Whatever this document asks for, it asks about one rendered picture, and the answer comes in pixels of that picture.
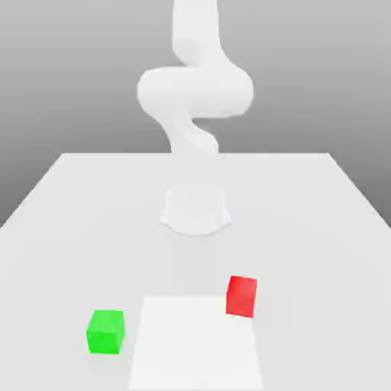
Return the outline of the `small red cube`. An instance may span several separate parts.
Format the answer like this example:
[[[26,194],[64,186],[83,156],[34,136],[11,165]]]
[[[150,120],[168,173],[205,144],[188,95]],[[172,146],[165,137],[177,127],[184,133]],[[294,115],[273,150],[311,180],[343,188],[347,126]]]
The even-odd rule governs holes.
[[[253,318],[257,296],[257,279],[231,276],[226,292],[226,313]]]

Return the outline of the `small green cube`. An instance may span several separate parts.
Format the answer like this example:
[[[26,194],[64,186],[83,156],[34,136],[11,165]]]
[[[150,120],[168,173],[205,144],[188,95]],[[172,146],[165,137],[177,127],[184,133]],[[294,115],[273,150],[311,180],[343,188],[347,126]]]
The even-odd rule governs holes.
[[[125,335],[124,312],[118,309],[96,309],[86,329],[91,354],[120,354]]]

